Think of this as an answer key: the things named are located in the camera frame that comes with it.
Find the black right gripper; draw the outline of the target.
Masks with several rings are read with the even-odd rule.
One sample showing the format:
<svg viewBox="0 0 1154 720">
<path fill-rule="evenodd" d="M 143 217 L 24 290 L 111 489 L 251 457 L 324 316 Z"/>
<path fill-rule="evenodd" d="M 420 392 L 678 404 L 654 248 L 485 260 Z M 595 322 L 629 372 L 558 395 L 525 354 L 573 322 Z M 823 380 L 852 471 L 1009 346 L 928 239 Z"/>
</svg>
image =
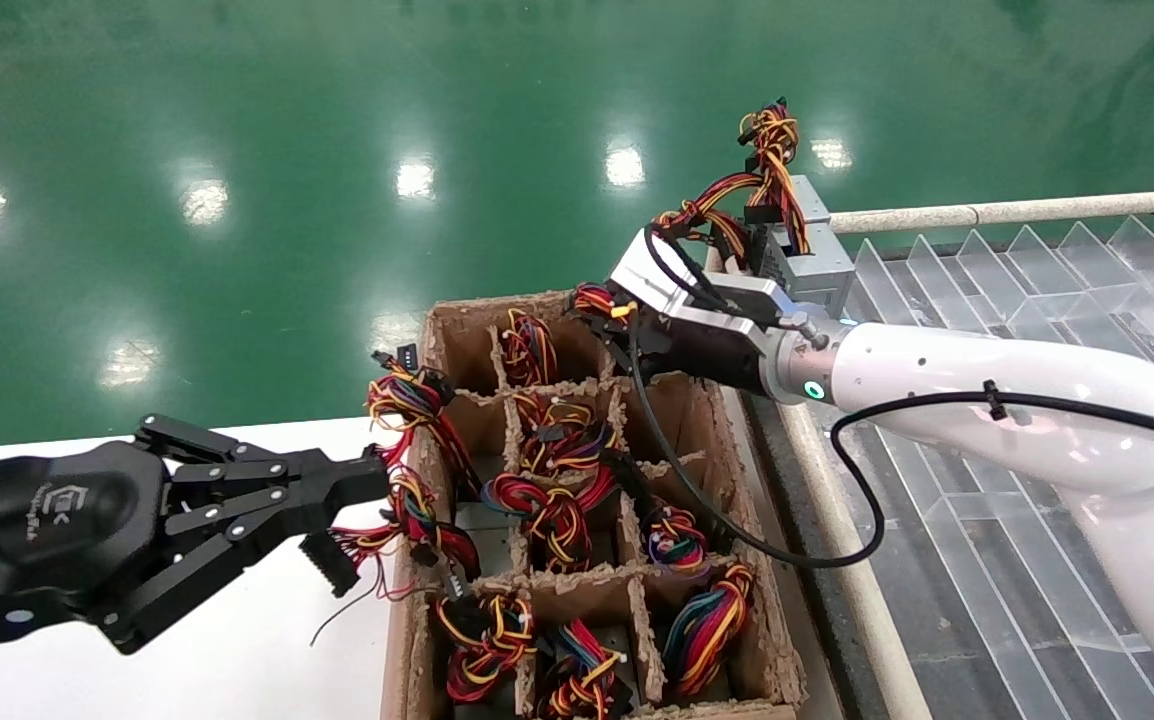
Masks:
<svg viewBox="0 0 1154 720">
<path fill-rule="evenodd" d="M 670 372 L 713 381 L 720 387 L 766 396 L 760 354 L 739 333 L 679 320 L 646 320 L 609 331 L 609 355 L 622 375 L 642 378 Z"/>
</svg>

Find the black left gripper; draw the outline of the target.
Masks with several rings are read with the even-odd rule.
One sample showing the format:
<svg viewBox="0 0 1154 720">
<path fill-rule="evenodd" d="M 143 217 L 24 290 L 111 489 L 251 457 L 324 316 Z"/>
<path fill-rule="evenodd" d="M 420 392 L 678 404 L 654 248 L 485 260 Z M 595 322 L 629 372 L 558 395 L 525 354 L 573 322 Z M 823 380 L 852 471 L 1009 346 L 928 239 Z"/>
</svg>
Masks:
<svg viewBox="0 0 1154 720">
<path fill-rule="evenodd" d="M 179 464 L 171 505 L 215 505 L 178 518 L 205 538 L 132 588 L 158 557 L 162 460 Z M 277 488 L 298 482 L 309 488 Z M 0 460 L 0 643 L 78 621 L 97 623 L 130 655 L 293 537 L 302 538 L 304 557 L 334 597 L 345 597 L 358 571 L 329 530 L 344 507 L 380 501 L 389 487 L 373 445 L 345 462 L 320 448 L 275 453 L 164 415 L 142 420 L 134 447 L 107 442 L 61 457 L 7 457 Z"/>
</svg>

